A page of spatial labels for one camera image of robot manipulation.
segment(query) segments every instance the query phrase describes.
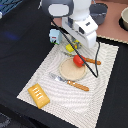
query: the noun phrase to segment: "knife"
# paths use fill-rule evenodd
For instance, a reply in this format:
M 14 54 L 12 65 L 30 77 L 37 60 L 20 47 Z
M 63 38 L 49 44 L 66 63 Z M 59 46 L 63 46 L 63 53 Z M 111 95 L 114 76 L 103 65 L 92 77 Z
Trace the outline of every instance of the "knife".
M 63 52 L 63 51 L 62 51 L 62 53 L 64 53 L 64 54 L 67 55 L 67 56 L 70 56 L 70 57 L 74 57 L 74 56 L 75 56 L 75 55 L 72 55 L 72 54 L 70 54 L 70 53 Z M 89 59 L 89 58 L 86 58 L 86 62 L 90 62 L 90 63 L 95 64 L 95 60 Z
M 73 82 L 73 81 L 71 81 L 71 80 L 65 80 L 65 79 L 61 78 L 60 76 L 57 76 L 56 74 L 53 74 L 53 73 L 49 73 L 49 75 L 50 75 L 50 77 L 51 77 L 52 79 L 54 79 L 54 80 L 56 80 L 56 81 L 62 81 L 62 82 L 65 82 L 65 83 L 67 83 L 67 84 L 69 84 L 69 85 L 71 85 L 71 86 L 74 86 L 74 87 L 76 87 L 76 88 L 79 88 L 79 89 L 81 89 L 81 90 L 89 91 L 89 88 L 86 87 L 86 86 L 83 86 L 83 85 L 81 85 L 81 84 L 75 83 L 75 82 Z

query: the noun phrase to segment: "plate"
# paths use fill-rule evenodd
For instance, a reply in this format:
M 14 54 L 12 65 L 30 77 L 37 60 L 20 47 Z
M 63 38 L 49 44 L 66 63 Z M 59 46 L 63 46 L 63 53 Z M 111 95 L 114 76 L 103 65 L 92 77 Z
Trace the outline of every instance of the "plate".
M 87 73 L 86 65 L 77 67 L 73 62 L 73 57 L 67 58 L 59 66 L 60 74 L 66 80 L 76 81 L 82 79 Z

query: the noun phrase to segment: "utensil handle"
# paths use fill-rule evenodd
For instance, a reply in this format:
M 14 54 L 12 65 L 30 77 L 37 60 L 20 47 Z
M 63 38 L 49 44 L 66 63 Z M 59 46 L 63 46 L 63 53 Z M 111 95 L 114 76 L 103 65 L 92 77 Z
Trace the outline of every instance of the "utensil handle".
M 93 59 L 86 58 L 86 61 L 95 64 L 95 60 L 93 60 Z
M 83 85 L 78 84 L 78 83 L 75 83 L 75 82 L 70 81 L 70 80 L 67 81 L 67 84 L 72 85 L 72 86 L 74 86 L 74 87 L 76 87 L 76 88 L 79 88 L 79 89 L 81 89 L 81 90 L 84 90 L 84 91 L 89 91 L 89 88 L 88 88 L 88 87 L 83 86 Z

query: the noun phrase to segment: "black cable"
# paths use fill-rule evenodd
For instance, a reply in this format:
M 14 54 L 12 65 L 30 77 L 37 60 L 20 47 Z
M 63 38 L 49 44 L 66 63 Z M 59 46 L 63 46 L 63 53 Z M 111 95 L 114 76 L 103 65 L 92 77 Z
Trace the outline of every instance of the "black cable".
M 67 39 L 67 41 L 70 43 L 70 45 L 72 46 L 72 48 L 75 50 L 75 52 L 78 54 L 78 56 L 83 60 L 84 64 L 89 68 L 89 70 L 92 72 L 92 74 L 97 78 L 98 77 L 98 69 L 97 69 L 97 55 L 100 49 L 100 42 L 97 39 L 97 42 L 99 44 L 97 52 L 96 52 L 96 56 L 95 56 L 95 67 L 96 67 L 96 74 L 93 72 L 93 70 L 90 68 L 90 66 L 86 63 L 86 61 L 82 58 L 82 56 L 79 54 L 79 52 L 75 49 L 74 45 L 71 43 L 71 41 L 68 39 L 68 37 L 64 34 L 64 32 L 56 25 L 56 23 L 53 21 L 53 17 L 50 17 L 52 23 L 60 30 L 60 32 L 64 35 L 64 37 Z
M 13 2 L 13 3 L 8 3 L 8 4 L 0 4 L 0 5 L 10 5 L 10 4 L 16 4 L 16 3 L 20 2 L 20 1 L 23 1 L 23 0 L 18 0 L 18 1 L 15 1 L 15 2 Z

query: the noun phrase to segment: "yellow block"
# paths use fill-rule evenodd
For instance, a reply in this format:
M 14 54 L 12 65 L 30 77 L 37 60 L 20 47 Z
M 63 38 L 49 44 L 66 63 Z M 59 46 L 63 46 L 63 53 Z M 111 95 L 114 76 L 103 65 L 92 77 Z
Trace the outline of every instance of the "yellow block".
M 74 49 L 72 48 L 71 44 L 66 45 L 66 49 L 67 49 L 69 52 L 74 51 Z
M 75 40 L 74 42 L 79 42 L 78 40 Z
M 45 94 L 45 92 L 39 84 L 35 84 L 32 87 L 30 87 L 28 89 L 28 92 L 39 109 L 41 109 L 43 106 L 50 102 L 50 99 L 47 97 L 47 95 Z

